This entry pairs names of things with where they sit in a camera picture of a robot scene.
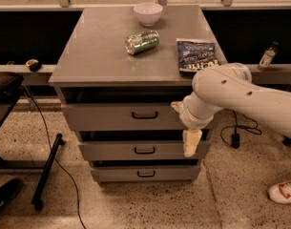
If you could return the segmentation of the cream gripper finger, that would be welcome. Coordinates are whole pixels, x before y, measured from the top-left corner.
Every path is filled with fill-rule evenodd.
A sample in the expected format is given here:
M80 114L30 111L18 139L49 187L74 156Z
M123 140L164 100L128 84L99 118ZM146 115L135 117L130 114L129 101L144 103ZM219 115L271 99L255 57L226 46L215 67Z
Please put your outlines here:
M182 111L182 102L181 101L173 101L171 103L171 107L177 112L177 113L181 113Z
M196 153L197 146L202 137L202 130L183 131L183 153L186 157L191 157Z

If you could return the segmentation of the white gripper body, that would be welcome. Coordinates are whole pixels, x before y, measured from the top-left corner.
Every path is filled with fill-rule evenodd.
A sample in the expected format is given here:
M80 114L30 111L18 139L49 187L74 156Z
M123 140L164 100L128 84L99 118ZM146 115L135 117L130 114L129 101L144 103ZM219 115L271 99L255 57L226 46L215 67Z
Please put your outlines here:
M203 129L213 120L211 116L205 119L194 117L183 103L179 104L179 118L191 130Z

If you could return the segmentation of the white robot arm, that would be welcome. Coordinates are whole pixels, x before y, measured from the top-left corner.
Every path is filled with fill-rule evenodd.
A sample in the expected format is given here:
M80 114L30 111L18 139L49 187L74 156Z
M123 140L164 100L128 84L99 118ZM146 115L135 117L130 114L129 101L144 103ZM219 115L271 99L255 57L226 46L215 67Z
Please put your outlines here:
M291 93L253 84L250 70L240 63L197 71L192 89L183 100L171 103L186 127L182 137L187 157L195 154L201 130L223 109L247 115L291 138Z

